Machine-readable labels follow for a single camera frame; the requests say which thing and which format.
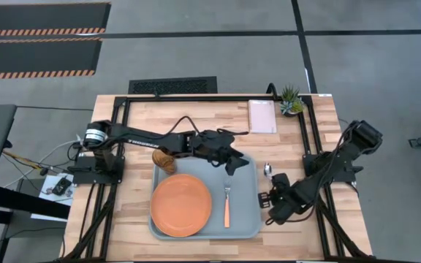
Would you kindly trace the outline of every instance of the concrete floor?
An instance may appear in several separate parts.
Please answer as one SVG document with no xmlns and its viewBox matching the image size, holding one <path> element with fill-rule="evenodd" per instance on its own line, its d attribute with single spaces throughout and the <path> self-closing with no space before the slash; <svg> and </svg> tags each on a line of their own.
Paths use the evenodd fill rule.
<svg viewBox="0 0 421 263">
<path fill-rule="evenodd" d="M 8 2 L 42 0 L 0 0 Z M 305 30 L 421 29 L 421 1 L 299 2 Z M 113 0 L 107 32 L 244 29 L 295 30 L 290 1 Z M 365 166 L 358 188 L 374 254 L 421 262 L 421 150 L 407 143 L 421 135 L 421 36 L 307 41 L 319 92 L 334 95 L 341 118 L 365 119 L 384 134 L 380 149 L 357 161 Z M 93 77 L 0 80 L 0 103 L 92 108 L 97 94 L 126 93 L 129 80 L 209 75 L 220 93 L 259 93 L 269 82 L 308 90 L 297 37 L 107 39 Z M 19 109 L 14 152 L 38 159 L 82 134 L 90 115 Z M 65 155 L 60 150 L 48 161 Z M 0 185 L 18 176 L 0 161 Z M 60 244 L 61 237 L 15 238 L 4 262 L 55 259 Z"/>
</svg>

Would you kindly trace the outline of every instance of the wooden tabletop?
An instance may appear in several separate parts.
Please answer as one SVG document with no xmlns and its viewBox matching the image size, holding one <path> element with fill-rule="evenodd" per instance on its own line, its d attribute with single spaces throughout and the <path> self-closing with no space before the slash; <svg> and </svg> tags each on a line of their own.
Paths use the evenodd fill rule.
<svg viewBox="0 0 421 263">
<path fill-rule="evenodd" d="M 332 150 L 341 133 L 331 96 L 312 95 L 324 150 Z M 114 95 L 97 97 L 92 121 L 110 120 Z M 249 130 L 248 102 L 133 102 L 128 126 L 165 133 L 182 116 L 189 115 L 200 130 L 225 128 L 235 132 Z M 305 113 L 311 149 L 315 149 L 309 116 Z M 276 108 L 277 134 L 249 134 L 237 136 L 233 147 L 248 153 L 257 162 L 259 191 L 268 191 L 263 178 L 266 161 L 274 173 L 285 172 L 290 182 L 304 178 L 304 154 L 298 118 L 286 118 Z M 189 122 L 180 123 L 175 132 L 192 130 Z M 148 229 L 151 197 L 153 149 L 126 145 L 126 166 L 123 182 L 116 195 L 113 225 L 107 260 L 110 261 L 165 261 L 165 260 L 295 260 L 322 259 L 322 247 L 316 216 L 301 223 L 272 224 L 261 228 L 259 234 L 247 240 L 157 240 Z M 64 239 L 71 251 L 79 239 L 80 226 L 91 186 L 76 188 Z M 346 233 L 366 252 L 371 253 L 360 203 L 356 193 L 344 183 L 333 183 L 333 197 L 339 223 Z M 96 188 L 88 210 L 86 228 L 91 222 Z M 268 218 L 268 209 L 261 210 L 262 220 Z M 302 218 L 294 215 L 290 219 Z M 335 255 L 332 230 L 326 222 L 331 254 Z M 103 226 L 96 235 L 94 255 L 99 255 Z"/>
</svg>

